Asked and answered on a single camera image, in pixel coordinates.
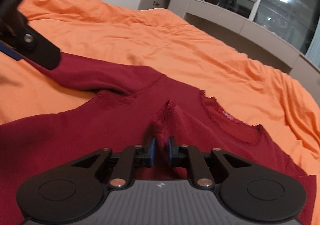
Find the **large window glass pane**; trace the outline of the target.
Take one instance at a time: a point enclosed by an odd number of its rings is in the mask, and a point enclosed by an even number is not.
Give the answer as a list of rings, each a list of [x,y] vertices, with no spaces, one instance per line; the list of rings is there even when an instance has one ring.
[[[261,0],[254,22],[306,54],[319,21],[319,0]]]

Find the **right light blue curtain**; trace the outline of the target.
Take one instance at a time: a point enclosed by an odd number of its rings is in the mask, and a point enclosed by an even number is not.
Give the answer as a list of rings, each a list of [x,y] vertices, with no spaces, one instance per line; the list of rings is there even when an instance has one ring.
[[[315,35],[306,53],[306,57],[317,67],[319,67],[319,64],[320,64],[319,38],[320,38],[319,31],[317,31],[315,32]]]

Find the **orange bed duvet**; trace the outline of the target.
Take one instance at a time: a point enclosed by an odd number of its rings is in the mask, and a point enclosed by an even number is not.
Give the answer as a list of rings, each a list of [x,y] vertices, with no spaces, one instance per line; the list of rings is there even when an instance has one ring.
[[[296,164],[319,174],[319,107],[281,70],[250,59],[166,9],[24,0],[20,11],[65,53],[150,66],[204,90],[232,116],[262,124]]]

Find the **dark red long-sleeve sweater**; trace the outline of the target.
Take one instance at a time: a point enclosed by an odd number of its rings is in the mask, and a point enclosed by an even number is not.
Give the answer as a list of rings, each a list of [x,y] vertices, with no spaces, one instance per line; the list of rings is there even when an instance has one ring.
[[[173,80],[147,66],[126,66],[63,54],[54,70],[37,70],[59,85],[94,90],[76,109],[19,119],[1,125],[1,224],[19,224],[18,187],[27,178],[100,148],[121,151],[155,137],[158,166],[139,173],[143,179],[184,177],[165,167],[168,137],[202,151],[222,148],[290,175],[306,189],[299,217],[310,224],[316,178],[307,175],[271,139],[261,125],[248,125],[227,113],[204,91]]]

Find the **grey built-in wardrobe unit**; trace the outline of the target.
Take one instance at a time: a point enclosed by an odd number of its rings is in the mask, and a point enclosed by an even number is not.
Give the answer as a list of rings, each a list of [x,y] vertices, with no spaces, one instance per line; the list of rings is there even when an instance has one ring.
[[[275,66],[296,79],[319,77],[319,68],[305,55],[251,17],[245,18],[204,0],[140,0],[138,8],[169,9],[237,51]]]

